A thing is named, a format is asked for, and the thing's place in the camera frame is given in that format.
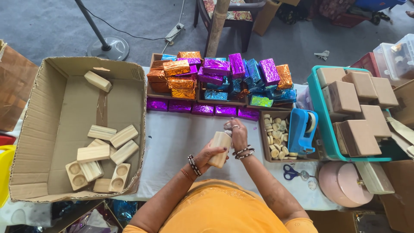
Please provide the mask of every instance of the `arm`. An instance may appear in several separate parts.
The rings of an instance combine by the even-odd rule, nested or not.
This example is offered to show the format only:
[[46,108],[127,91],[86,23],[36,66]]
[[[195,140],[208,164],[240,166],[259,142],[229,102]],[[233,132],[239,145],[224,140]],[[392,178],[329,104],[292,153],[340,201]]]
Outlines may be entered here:
[[[202,174],[211,166],[207,164],[211,157],[227,150],[227,148],[223,147],[210,148],[211,142],[204,146],[200,153],[194,157],[194,162]],[[183,172],[179,171],[136,212],[129,222],[130,225],[139,227],[148,233],[158,232],[197,178],[197,175],[188,163],[183,169],[190,176],[191,180]]]
[[[230,124],[239,126],[233,127],[232,138],[234,150],[241,151],[247,147],[247,129],[238,119],[231,120]],[[273,177],[254,155],[241,159],[241,162],[267,206],[283,223],[294,218],[309,218],[295,197]]]

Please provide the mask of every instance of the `blue scissors handle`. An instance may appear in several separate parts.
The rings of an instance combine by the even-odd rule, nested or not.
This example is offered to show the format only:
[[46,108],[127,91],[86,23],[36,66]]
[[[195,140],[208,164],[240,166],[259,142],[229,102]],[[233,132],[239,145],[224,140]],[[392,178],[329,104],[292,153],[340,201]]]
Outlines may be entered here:
[[283,177],[286,180],[292,180],[293,178],[299,176],[299,172],[295,171],[290,165],[285,164],[283,166]]

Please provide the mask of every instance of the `floral cushion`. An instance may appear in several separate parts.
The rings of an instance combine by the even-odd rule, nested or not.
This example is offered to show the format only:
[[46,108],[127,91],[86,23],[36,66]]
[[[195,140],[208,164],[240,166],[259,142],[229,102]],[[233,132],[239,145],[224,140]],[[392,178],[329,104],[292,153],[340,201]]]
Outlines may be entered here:
[[[213,17],[214,7],[216,6],[217,0],[203,0],[204,6],[206,7],[208,16]],[[230,3],[245,3],[244,0],[230,0]],[[246,20],[252,21],[252,14],[250,11],[228,11],[227,19],[231,20]]]

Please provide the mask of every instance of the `teal plastic crate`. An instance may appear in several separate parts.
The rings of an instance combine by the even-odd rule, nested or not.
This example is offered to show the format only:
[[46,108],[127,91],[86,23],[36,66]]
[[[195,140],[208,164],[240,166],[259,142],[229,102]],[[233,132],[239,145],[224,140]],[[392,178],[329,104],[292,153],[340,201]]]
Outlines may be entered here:
[[352,70],[361,70],[361,71],[368,71],[368,70],[338,67],[338,66],[314,66],[312,68],[312,73],[308,77],[309,92],[311,94],[310,97],[312,99],[315,112],[318,114],[318,117],[319,117],[318,126],[319,126],[320,134],[322,137],[323,145],[325,147],[327,156],[329,156],[329,159],[342,160],[342,161],[370,161],[370,162],[392,161],[392,158],[387,158],[385,157],[384,154],[368,156],[368,157],[350,158],[350,157],[344,157],[339,152],[338,142],[336,140],[335,133],[332,128],[332,122],[328,114],[328,109],[326,107],[325,99],[323,98],[323,95],[322,95],[322,89],[320,88],[318,75],[316,74],[316,70],[319,68],[343,68],[344,70],[352,69]]

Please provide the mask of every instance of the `woman's left hand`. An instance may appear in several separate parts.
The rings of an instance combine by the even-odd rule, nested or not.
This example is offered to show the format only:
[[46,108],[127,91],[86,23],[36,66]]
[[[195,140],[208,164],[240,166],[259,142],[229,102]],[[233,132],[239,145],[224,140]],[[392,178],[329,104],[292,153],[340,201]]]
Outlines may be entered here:
[[211,167],[211,165],[207,163],[211,157],[213,157],[216,154],[223,153],[225,151],[229,152],[230,148],[227,148],[227,147],[210,147],[212,142],[213,142],[213,139],[211,139],[210,142],[207,143],[207,145],[203,147],[200,153],[198,153],[194,157],[195,165],[197,166],[201,174],[204,174],[207,171],[207,169]]

